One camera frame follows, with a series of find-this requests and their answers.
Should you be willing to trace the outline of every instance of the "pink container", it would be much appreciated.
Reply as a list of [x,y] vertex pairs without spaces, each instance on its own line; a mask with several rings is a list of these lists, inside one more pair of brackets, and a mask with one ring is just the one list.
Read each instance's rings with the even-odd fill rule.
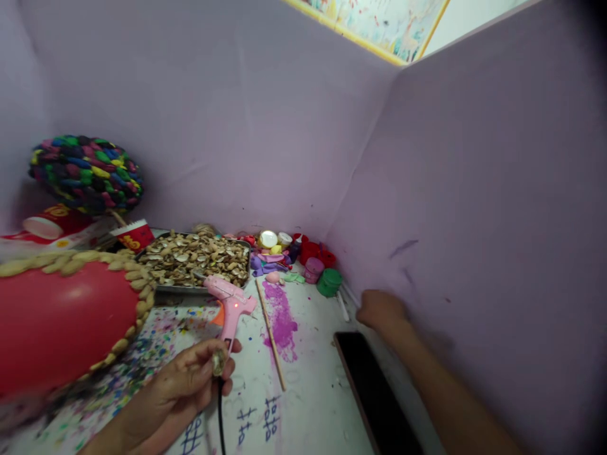
[[318,278],[321,277],[322,271],[324,270],[324,264],[320,259],[309,258],[305,263],[305,269],[303,276],[306,283],[316,284]]

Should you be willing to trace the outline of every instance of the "pink balloon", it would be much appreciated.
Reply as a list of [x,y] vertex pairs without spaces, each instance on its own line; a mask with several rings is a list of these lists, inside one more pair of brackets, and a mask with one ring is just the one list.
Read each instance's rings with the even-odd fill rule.
[[278,272],[270,272],[266,275],[266,281],[276,284],[280,281],[280,274]]

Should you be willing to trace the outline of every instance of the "small jar lid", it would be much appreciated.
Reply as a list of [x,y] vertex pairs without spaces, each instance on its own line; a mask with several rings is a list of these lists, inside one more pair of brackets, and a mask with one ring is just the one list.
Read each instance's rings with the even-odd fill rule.
[[261,247],[269,250],[278,244],[278,237],[272,231],[263,231],[259,235],[259,243],[261,243]]
[[281,245],[290,245],[293,239],[287,233],[278,233],[278,241]]

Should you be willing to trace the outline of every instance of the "paint splatter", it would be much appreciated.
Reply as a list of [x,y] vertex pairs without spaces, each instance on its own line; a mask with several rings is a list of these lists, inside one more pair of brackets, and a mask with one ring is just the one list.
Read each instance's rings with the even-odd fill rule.
[[78,451],[175,357],[178,340],[208,337],[202,333],[207,320],[200,316],[206,316],[205,308],[179,312],[154,308],[144,330],[119,362],[105,374],[100,372],[94,378],[97,382],[82,384],[79,389],[74,387],[51,406],[44,418],[46,424],[43,422],[37,434],[37,443],[50,443],[62,451]]
[[[297,360],[295,342],[293,341],[293,333],[297,331],[297,323],[291,315],[289,300],[280,286],[264,281],[264,288],[266,289],[266,303],[268,304],[276,349],[284,361],[293,362]],[[267,336],[264,344],[270,348],[272,346]]]

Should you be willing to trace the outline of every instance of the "colorful balloon ball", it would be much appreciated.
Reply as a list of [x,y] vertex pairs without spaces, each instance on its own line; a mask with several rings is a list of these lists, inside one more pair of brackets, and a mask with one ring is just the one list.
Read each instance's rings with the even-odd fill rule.
[[60,202],[88,215],[129,212],[144,192],[139,166],[124,149],[100,138],[42,141],[34,148],[29,175]]

